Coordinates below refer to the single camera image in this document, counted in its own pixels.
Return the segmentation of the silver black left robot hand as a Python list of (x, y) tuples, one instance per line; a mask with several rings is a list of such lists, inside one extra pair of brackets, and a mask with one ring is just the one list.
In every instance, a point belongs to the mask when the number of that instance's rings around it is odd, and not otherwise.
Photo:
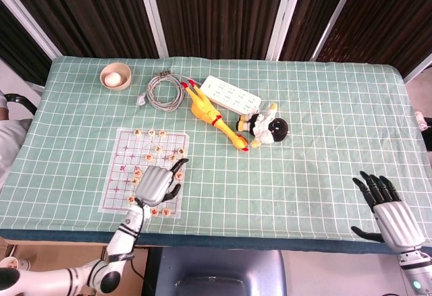
[(188, 161), (188, 158), (182, 158), (170, 169), (149, 166), (142, 174), (142, 178), (135, 189), (134, 199), (138, 205), (155, 207), (162, 202), (174, 199), (182, 184), (177, 183), (170, 192), (167, 190), (176, 178), (175, 175)]

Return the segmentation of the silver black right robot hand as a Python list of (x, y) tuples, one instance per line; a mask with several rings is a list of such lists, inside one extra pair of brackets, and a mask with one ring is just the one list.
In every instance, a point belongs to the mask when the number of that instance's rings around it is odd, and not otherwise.
[(386, 244), (392, 251), (402, 254), (419, 250), (425, 236), (408, 204), (396, 191), (394, 184), (384, 176), (360, 172), (362, 179), (353, 178), (379, 227), (378, 233), (368, 233), (352, 226), (359, 237)]

